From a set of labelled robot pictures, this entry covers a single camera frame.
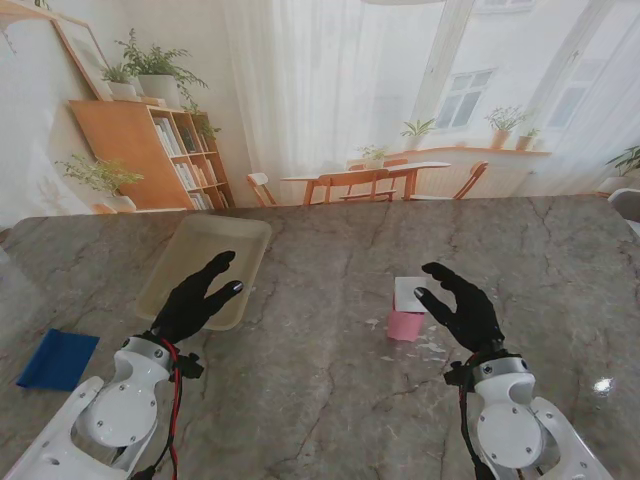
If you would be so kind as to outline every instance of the beige plastic tray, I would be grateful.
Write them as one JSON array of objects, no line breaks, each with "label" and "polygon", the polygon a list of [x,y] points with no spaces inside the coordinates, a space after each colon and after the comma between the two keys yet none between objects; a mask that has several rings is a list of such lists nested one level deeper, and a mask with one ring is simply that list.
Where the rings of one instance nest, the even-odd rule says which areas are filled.
[{"label": "beige plastic tray", "polygon": [[174,287],[202,269],[218,253],[233,250],[236,258],[231,267],[215,278],[207,295],[231,280],[242,281],[244,289],[211,317],[204,328],[229,330],[235,327],[242,320],[269,238],[271,226],[258,220],[216,215],[185,218],[138,295],[136,314],[154,320]]}]

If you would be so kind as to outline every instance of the picture frame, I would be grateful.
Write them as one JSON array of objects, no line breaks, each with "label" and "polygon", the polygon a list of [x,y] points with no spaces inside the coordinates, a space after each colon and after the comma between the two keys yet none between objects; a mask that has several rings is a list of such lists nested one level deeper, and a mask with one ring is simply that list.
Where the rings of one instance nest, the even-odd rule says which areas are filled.
[{"label": "picture frame", "polygon": [[109,65],[89,24],[66,15],[58,16],[59,20],[52,20],[53,26],[91,91],[98,100],[111,102],[111,89],[102,79],[102,71]]}]

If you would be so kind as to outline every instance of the pink cup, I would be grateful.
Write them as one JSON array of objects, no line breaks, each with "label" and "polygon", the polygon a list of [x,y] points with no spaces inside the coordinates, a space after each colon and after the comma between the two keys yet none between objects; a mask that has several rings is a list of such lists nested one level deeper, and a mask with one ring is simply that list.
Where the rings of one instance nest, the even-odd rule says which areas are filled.
[{"label": "pink cup", "polygon": [[387,337],[415,342],[420,335],[423,321],[424,313],[397,312],[394,298],[393,310],[389,314]]}]

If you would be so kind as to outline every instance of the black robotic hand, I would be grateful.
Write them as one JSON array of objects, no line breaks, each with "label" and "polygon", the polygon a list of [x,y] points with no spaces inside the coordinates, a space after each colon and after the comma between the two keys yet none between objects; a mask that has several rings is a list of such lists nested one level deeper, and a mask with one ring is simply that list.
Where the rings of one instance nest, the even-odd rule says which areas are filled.
[{"label": "black robotic hand", "polygon": [[473,353],[499,350],[504,335],[487,295],[440,263],[427,263],[422,270],[438,280],[442,288],[452,292],[456,298],[458,308],[452,312],[426,288],[415,289],[420,303],[438,323],[447,327],[458,343]]},{"label": "black robotic hand", "polygon": [[244,287],[242,282],[234,280],[205,298],[213,279],[229,269],[235,256],[232,251],[220,253],[202,270],[185,278],[171,291],[151,325],[151,331],[174,344],[197,333],[209,317],[219,312]]}]

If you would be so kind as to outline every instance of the blue towel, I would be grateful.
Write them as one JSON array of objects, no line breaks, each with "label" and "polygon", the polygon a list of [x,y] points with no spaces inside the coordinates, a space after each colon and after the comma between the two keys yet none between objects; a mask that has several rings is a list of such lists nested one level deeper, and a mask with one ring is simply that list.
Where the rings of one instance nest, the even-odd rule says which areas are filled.
[{"label": "blue towel", "polygon": [[100,339],[51,329],[16,382],[24,388],[72,392]]}]

